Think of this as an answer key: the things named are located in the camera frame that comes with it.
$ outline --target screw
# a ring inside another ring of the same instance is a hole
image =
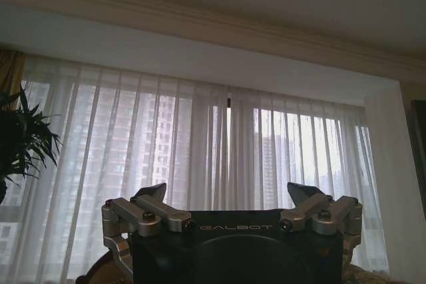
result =
[[[284,232],[289,232],[293,228],[293,223],[289,219],[282,219],[279,225]]]
[[[145,211],[142,215],[142,219],[144,219],[144,221],[154,221],[155,220],[155,212],[154,211]]]
[[[331,217],[331,213],[329,210],[320,210],[318,212],[318,217],[320,219],[329,219]]]
[[[195,227],[195,223],[193,221],[189,221],[189,223],[184,224],[182,226],[182,231],[186,233],[186,232],[192,231],[194,227]]]

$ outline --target cornice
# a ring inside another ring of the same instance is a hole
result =
[[[426,61],[420,59],[163,0],[0,1],[395,80],[426,82]]]

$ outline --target potted plant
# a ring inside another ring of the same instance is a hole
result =
[[[14,110],[11,105],[18,98],[21,103]],[[48,116],[37,113],[38,108],[28,107],[22,87],[17,94],[0,92],[0,204],[6,195],[6,180],[15,183],[12,174],[37,178],[34,173],[40,172],[40,164],[46,167],[47,158],[57,165],[59,136],[50,131],[45,122]]]

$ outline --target curtain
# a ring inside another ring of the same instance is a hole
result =
[[[0,50],[0,92],[19,92],[25,55],[16,51]]]
[[[362,108],[43,57],[24,75],[63,145],[0,207],[2,283],[73,283],[106,251],[105,200],[161,182],[186,210],[289,208],[287,181],[356,196],[354,261],[387,269]]]

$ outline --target beige curtain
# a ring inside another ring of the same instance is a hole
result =
[[[0,50],[0,92],[19,92],[25,55],[17,51]]]

